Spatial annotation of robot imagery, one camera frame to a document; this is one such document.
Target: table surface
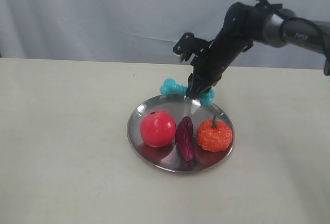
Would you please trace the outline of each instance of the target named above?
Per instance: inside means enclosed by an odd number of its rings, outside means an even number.
[[[0,223],[330,223],[330,83],[230,67],[215,103],[236,146],[203,173],[152,167],[127,120],[187,65],[0,59]]]

